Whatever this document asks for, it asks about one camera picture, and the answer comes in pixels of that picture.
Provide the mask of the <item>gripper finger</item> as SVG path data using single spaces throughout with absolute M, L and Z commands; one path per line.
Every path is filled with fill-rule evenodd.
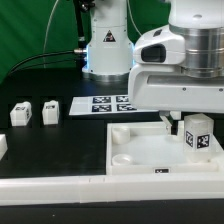
M 171 116 L 171 113 L 169 111 L 160 111 L 159 112 L 160 119 L 165 123 L 166 130 L 169 135 L 174 134 L 174 119 Z

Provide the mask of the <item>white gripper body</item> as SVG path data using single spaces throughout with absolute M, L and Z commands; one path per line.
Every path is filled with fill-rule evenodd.
M 224 113 L 224 29 L 166 25 L 136 42 L 128 96 L 137 109 Z

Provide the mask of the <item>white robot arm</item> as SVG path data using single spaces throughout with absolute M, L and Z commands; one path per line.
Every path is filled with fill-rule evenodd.
M 136 109 L 163 119 L 182 112 L 224 113 L 224 0 L 163 0 L 168 24 L 133 43 L 127 0 L 89 0 L 92 37 L 86 78 L 128 80 Z

